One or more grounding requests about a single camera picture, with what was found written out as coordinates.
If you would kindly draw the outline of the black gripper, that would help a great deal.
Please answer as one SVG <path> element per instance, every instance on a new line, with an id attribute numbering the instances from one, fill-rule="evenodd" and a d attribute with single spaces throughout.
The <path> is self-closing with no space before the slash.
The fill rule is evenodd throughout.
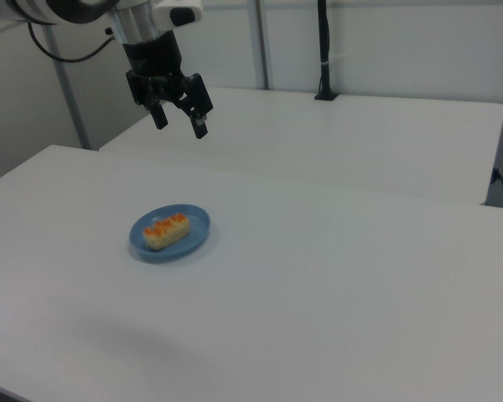
<path id="1" fill-rule="evenodd" d="M 206 120 L 213 104 L 201 75 L 185 77 L 182 72 L 174 33 L 122 47 L 131 65 L 126 77 L 135 104 L 150 113 L 159 130 L 168 125 L 161 102 L 175 104 L 189 117 L 195 137 L 202 139 L 208 133 Z"/>

